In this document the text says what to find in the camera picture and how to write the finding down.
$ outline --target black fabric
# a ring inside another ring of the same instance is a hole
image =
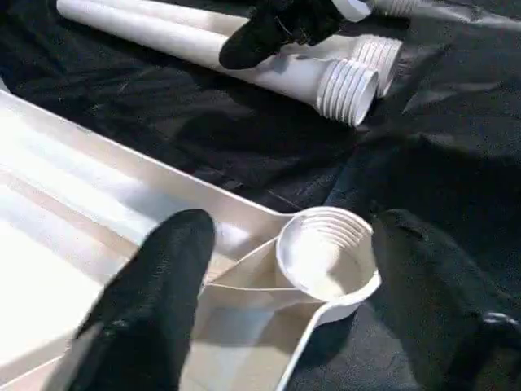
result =
[[[231,1],[177,3],[251,10]],[[521,6],[436,3],[452,21],[369,18],[343,27],[405,40],[391,93],[359,132],[62,20],[51,0],[11,0],[0,15],[0,73],[14,94],[270,208],[329,204],[366,218],[408,210],[517,300],[521,51],[513,18]],[[385,316],[384,292],[314,333],[288,389],[421,389],[404,337]]]
[[[81,325],[61,364],[74,370],[58,371],[46,389],[178,389],[214,242],[201,210],[180,212],[149,234]],[[86,345],[80,358],[78,345]]]

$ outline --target threaded pipe end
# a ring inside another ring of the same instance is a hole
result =
[[[376,95],[379,98],[384,97],[391,88],[401,47],[402,42],[397,39],[375,35],[361,35],[357,38],[351,59],[367,64],[378,71],[379,83]]]
[[[409,18],[420,0],[374,0],[374,11],[385,16]]]
[[[378,72],[354,60],[333,59],[317,92],[316,109],[326,118],[358,126],[378,88]]]

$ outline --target white plastic pipe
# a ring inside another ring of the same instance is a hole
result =
[[[375,13],[398,18],[410,18],[422,0],[371,0]]]
[[[196,8],[181,7],[163,2],[148,0],[89,0],[122,11],[130,11],[140,15],[153,16],[168,22],[184,24],[206,31],[231,36],[248,19],[204,11]],[[389,2],[399,6],[404,1]],[[287,54],[304,54],[319,59],[354,59],[375,68],[379,74],[377,95],[382,98],[387,94],[396,72],[396,64],[402,42],[396,39],[361,35],[360,37],[344,37],[334,35],[316,46],[287,45],[283,51]]]
[[[218,59],[224,35],[85,0],[58,0],[57,7],[70,20],[308,103],[348,125],[361,124],[378,86],[374,69],[346,59],[281,54],[254,69],[229,71]]]

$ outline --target black surface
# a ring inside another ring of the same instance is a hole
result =
[[[518,2],[473,4],[521,17]],[[217,0],[183,5],[249,9]],[[406,209],[444,231],[518,300],[519,25],[504,20],[486,28],[490,17],[479,9],[451,7],[464,10],[468,23],[371,18],[345,28],[406,41],[396,83],[367,118],[365,133],[62,20],[51,0],[5,7],[0,73],[14,94],[271,208],[330,204],[366,218]],[[289,389],[419,389],[404,340],[385,317],[384,292],[353,319],[315,332]]]

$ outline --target black glove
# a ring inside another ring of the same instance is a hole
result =
[[[521,302],[442,231],[403,210],[379,215],[383,320],[425,390],[521,389]]]
[[[227,69],[252,68],[287,43],[318,44],[342,21],[331,0],[267,0],[222,47],[219,61]]]
[[[200,210],[153,231],[105,288],[46,389],[178,389],[214,237]]]

